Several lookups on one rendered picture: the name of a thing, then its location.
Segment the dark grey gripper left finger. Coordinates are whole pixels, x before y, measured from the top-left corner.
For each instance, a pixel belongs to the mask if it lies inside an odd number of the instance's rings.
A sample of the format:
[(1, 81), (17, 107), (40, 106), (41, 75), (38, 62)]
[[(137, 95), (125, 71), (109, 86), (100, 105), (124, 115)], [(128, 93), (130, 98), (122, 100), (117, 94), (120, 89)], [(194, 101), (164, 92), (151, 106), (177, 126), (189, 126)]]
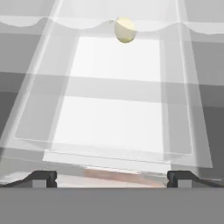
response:
[(56, 188), (56, 179), (56, 171), (33, 171), (27, 177), (10, 182), (5, 187)]

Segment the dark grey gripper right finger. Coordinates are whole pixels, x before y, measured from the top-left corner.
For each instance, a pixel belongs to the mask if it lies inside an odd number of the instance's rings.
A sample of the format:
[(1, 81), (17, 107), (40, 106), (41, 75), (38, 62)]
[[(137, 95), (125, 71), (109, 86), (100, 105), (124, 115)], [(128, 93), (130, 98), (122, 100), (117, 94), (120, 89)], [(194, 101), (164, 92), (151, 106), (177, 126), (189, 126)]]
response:
[(199, 178), (191, 171), (168, 171), (168, 188), (197, 188), (215, 187), (224, 188), (224, 180), (208, 180)]

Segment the pale yellow round fruit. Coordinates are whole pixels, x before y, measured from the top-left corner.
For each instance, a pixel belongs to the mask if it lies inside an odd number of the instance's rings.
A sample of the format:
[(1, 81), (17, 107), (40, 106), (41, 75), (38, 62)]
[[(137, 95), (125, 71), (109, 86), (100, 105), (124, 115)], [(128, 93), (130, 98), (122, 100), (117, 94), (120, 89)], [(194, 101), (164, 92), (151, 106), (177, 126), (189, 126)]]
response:
[(130, 43), (137, 35), (135, 24), (128, 17), (118, 17), (115, 20), (115, 36), (124, 44)]

